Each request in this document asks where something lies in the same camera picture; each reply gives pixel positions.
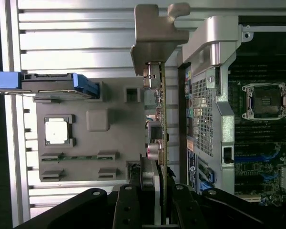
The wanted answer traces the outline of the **green ram stick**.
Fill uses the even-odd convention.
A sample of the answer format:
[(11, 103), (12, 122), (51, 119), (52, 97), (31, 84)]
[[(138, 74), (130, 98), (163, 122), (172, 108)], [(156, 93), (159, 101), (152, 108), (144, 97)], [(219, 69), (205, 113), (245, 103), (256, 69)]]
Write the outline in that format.
[(79, 160), (113, 160), (112, 156), (48, 156), (42, 157), (42, 162), (62, 162), (62, 161), (79, 161)]

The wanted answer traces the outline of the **grey parts rack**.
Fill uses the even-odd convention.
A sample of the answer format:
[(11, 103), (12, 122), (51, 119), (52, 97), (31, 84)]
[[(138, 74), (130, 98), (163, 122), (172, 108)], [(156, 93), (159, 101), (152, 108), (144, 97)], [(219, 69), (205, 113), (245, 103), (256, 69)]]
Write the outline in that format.
[[(140, 78), (104, 78), (99, 99), (38, 103), (39, 177), (42, 182), (127, 180), (145, 152), (145, 109)], [(63, 119), (68, 140), (50, 144), (45, 123)], [(48, 156), (112, 156), (113, 160), (42, 162)]]

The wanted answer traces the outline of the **blue expansion slot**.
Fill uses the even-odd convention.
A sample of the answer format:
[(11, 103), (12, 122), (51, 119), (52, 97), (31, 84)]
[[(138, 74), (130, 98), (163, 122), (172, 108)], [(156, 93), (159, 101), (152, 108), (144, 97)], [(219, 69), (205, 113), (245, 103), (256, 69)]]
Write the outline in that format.
[(234, 158), (235, 163), (247, 163), (247, 162), (268, 162), (276, 158), (276, 156), (236, 156)]

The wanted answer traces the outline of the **green motherboard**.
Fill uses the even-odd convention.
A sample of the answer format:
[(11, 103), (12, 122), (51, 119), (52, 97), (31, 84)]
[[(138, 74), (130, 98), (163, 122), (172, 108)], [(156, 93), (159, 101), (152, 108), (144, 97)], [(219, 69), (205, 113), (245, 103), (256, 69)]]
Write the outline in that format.
[(246, 34), (247, 42), (236, 52), (229, 67), (228, 101), (235, 114), (236, 156), (276, 156), (268, 162), (235, 163), (235, 194), (262, 206), (286, 206), (281, 188), (281, 168), (286, 167), (286, 118), (249, 121), (245, 92), (251, 83), (286, 84), (286, 32)]

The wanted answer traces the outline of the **silver cpu chip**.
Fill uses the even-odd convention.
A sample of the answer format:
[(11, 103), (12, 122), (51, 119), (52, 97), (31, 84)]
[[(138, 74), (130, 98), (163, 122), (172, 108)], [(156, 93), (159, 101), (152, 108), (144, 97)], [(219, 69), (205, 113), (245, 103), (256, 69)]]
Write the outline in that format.
[(45, 123), (45, 138), (50, 144), (63, 144), (68, 140), (68, 124), (63, 119)]

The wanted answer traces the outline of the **open grey pc case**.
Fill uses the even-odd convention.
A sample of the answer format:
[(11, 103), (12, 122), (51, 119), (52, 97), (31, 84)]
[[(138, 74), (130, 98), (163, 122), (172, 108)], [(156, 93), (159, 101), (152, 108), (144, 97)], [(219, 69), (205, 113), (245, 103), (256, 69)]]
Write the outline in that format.
[(286, 32), (286, 16), (211, 16), (182, 47), (187, 184), (198, 194), (214, 187), (236, 195), (229, 67), (246, 34), (278, 31)]

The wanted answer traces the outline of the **cpu socket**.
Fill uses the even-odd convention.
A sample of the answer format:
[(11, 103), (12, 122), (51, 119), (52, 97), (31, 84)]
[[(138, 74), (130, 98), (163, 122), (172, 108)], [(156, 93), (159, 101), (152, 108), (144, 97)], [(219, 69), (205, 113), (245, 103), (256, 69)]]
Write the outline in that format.
[(249, 121), (269, 121), (286, 118), (285, 83), (251, 83), (244, 85), (245, 112), (241, 115)]

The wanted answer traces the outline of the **hard disk with blue caddy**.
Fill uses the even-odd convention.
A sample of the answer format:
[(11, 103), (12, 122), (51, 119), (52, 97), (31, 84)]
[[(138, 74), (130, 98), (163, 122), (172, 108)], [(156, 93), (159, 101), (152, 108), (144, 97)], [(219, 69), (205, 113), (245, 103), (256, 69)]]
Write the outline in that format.
[(67, 95), (100, 98), (100, 83), (77, 73), (36, 74), (0, 72), (0, 93), (35, 94), (39, 99), (62, 100)]

